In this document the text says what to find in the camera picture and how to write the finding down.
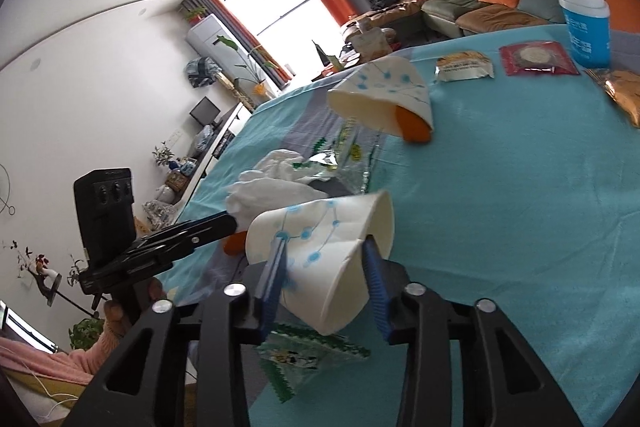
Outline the person's left hand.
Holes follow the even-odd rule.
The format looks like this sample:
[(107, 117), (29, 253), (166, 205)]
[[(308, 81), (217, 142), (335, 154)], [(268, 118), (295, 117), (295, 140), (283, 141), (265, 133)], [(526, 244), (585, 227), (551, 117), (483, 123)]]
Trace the person's left hand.
[(141, 314), (167, 297), (162, 282), (156, 277), (120, 288), (103, 305), (104, 331), (118, 338), (124, 337)]

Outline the pink sleeved forearm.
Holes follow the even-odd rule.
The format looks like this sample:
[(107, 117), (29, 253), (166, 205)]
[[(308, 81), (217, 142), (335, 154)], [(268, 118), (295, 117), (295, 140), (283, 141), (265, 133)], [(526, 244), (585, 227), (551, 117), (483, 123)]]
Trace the pink sleeved forearm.
[(106, 321), (103, 332), (88, 350), (47, 353), (21, 341), (1, 339), (1, 367), (13, 372), (87, 386), (118, 347), (128, 331), (120, 323)]

